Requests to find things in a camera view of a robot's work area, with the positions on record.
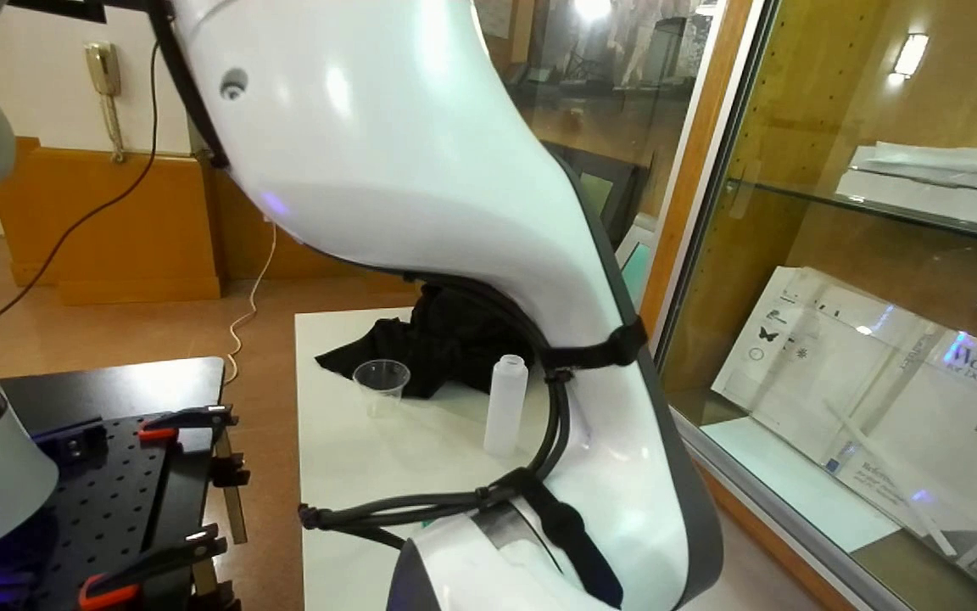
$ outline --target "brochure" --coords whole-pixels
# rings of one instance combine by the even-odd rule
[[[977,336],[778,268],[711,389],[912,532],[977,528]]]

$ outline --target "white cable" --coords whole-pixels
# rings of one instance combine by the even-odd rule
[[[241,378],[241,360],[238,360],[238,352],[244,351],[244,340],[241,340],[241,325],[246,325],[255,317],[256,317],[256,289],[262,289],[262,277],[265,277],[265,272],[272,268],[272,263],[273,263],[273,251],[278,251],[278,224],[272,224],[272,220],[265,220],[269,229],[272,229],[272,249],[269,249],[269,254],[265,254],[265,263],[262,263],[262,268],[256,268],[256,275],[255,275],[255,283],[251,283],[251,292],[246,292],[246,312],[241,312],[229,325],[226,325],[226,336],[229,336],[229,343],[235,343],[235,351],[229,352],[222,352],[222,362],[226,362],[226,378],[222,378],[222,386],[229,386],[238,378]]]

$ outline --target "glass window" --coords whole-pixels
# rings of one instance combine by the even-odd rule
[[[821,559],[977,607],[977,5],[765,5],[666,328],[671,407]]]
[[[606,229],[634,301],[715,0],[479,0],[529,128]]]

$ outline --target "black fabric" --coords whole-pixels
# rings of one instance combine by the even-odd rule
[[[315,362],[352,378],[363,360],[403,360],[409,367],[403,398],[432,398],[444,384],[489,389],[490,367],[506,352],[531,360],[498,310],[453,284],[423,284],[409,321],[380,320],[363,340],[321,352]]]
[[[584,579],[584,591],[610,607],[625,603],[625,587],[614,567],[600,558],[593,540],[588,535],[584,516],[558,501],[539,475],[529,470],[516,470],[498,484],[516,488],[529,509],[542,521],[542,532],[554,547],[558,547]]]
[[[617,325],[605,343],[596,345],[567,345],[567,351],[542,351],[539,362],[547,369],[596,369],[596,367],[627,367],[634,362],[639,351],[646,345],[643,321],[634,320],[627,325]]]

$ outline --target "black metal base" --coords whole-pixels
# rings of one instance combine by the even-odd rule
[[[97,422],[40,442],[62,483],[37,516],[0,540],[0,607],[75,607],[84,576],[146,551],[170,452],[143,448],[139,425]]]

